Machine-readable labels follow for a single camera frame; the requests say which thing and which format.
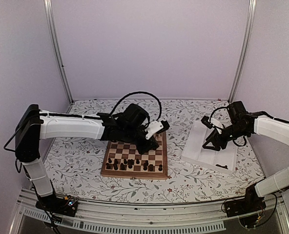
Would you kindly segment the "wooden chess board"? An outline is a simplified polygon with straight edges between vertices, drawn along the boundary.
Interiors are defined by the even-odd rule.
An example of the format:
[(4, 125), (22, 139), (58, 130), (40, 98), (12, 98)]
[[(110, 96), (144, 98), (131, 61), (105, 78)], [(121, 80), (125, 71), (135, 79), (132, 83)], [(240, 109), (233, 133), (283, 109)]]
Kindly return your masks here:
[[(157, 140), (159, 147), (156, 150), (150, 150), (147, 153), (141, 155), (139, 154), (136, 146), (129, 143), (123, 142), (109, 142), (105, 152), (103, 165), (101, 168), (101, 175), (104, 177), (114, 177), (114, 178), (137, 178), (137, 179), (150, 179), (150, 180), (160, 180), (167, 179), (167, 143), (166, 143), (166, 133), (163, 132), (162, 140)], [(106, 169), (106, 163), (108, 158), (112, 160), (112, 169)], [(118, 170), (114, 170), (113, 164), (114, 159), (118, 160)], [(129, 162), (130, 159), (134, 160), (134, 165), (132, 169), (128, 168), (127, 164), (124, 164), (124, 159)], [(149, 164), (155, 166), (155, 171), (149, 172), (143, 170), (143, 165), (145, 161), (148, 160)], [(120, 164), (125, 165), (125, 170), (120, 170)], [(163, 170), (159, 171), (159, 165), (163, 165)]]

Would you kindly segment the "dark wooden king piece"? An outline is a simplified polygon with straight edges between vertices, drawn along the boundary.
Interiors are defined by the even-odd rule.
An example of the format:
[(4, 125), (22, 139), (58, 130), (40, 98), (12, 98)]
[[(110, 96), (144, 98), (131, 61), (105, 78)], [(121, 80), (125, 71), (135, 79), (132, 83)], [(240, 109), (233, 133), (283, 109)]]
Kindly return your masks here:
[(133, 168), (133, 163), (132, 163), (131, 161), (128, 162), (127, 165), (128, 165), (128, 168), (129, 168), (129, 169), (132, 169), (132, 168)]

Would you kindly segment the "dark chess piece corner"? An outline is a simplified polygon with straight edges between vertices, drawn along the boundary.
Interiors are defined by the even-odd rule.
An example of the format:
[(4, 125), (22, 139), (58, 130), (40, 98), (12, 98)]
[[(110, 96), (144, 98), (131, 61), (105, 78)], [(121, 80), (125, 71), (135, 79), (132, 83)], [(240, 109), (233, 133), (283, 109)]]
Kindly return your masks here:
[(111, 170), (112, 169), (112, 160), (111, 160), (111, 158), (108, 158), (108, 160), (107, 160), (106, 169), (107, 170)]

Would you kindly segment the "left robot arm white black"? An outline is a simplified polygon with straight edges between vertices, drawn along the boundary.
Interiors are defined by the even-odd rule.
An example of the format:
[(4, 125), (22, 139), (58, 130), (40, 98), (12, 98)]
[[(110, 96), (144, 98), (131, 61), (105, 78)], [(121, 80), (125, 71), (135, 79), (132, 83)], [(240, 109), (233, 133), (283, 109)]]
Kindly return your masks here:
[(61, 207), (53, 185), (39, 153), (39, 141), (57, 137), (80, 137), (101, 141), (120, 141), (134, 144), (140, 154), (158, 148), (154, 134), (169, 128), (166, 121), (152, 121), (146, 110), (130, 104), (123, 112), (115, 114), (72, 115), (42, 111), (31, 104), (16, 126), (10, 140), (16, 159), (23, 165), (29, 180), (35, 186), (39, 200), (55, 212)]

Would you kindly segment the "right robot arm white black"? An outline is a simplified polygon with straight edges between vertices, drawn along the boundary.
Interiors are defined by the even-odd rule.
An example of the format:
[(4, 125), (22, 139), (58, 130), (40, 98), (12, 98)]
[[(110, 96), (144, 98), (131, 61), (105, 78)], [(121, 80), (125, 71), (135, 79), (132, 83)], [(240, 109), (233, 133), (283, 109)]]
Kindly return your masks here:
[[(227, 143), (240, 137), (245, 139), (252, 134), (265, 136), (289, 146), (289, 121), (269, 115), (265, 111), (248, 112), (241, 101), (236, 101), (225, 107), (231, 125), (224, 127), (213, 116), (204, 116), (202, 124), (212, 129), (212, 133), (203, 144), (204, 149), (220, 151)], [(289, 188), (289, 167), (263, 179), (246, 188), (245, 197), (240, 200), (241, 209), (250, 213), (261, 207), (266, 195)]]

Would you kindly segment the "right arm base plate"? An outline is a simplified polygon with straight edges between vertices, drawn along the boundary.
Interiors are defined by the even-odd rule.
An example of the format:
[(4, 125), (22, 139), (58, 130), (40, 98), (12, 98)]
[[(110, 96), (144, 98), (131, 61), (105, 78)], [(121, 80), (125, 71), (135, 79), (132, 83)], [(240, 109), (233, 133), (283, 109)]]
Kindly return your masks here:
[(255, 201), (241, 199), (227, 199), (223, 202), (221, 209), (227, 217), (239, 217), (240, 224), (247, 229), (256, 228), (265, 214), (266, 203), (263, 198)]

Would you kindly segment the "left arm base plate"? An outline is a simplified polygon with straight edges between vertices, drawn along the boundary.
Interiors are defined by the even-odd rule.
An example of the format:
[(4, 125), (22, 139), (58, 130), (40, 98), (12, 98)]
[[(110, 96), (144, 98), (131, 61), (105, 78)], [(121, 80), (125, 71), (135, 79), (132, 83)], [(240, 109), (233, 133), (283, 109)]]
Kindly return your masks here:
[(59, 198), (55, 194), (38, 197), (36, 208), (47, 212), (75, 217), (78, 209), (78, 199), (67, 195), (64, 198)]

